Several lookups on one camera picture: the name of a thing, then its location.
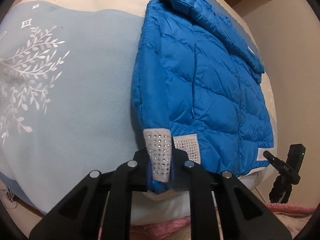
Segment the blue quilted puffer jacket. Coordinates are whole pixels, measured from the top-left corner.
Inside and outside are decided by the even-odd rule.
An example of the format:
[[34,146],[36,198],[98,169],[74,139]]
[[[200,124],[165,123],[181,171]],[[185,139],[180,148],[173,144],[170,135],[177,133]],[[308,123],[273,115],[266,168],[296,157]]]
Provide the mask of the blue quilted puffer jacket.
[[151,0],[131,102],[149,153],[148,189],[172,188],[172,150],[237,177],[268,166],[274,133],[251,37],[214,0]]

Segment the blue and white bedspread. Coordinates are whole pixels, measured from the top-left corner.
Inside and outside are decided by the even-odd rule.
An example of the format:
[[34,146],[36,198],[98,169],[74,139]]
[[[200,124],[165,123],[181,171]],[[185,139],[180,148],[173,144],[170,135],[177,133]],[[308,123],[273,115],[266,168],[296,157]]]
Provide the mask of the blue and white bedspread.
[[131,80],[150,0],[22,0],[1,23],[1,181],[48,213],[143,147]]

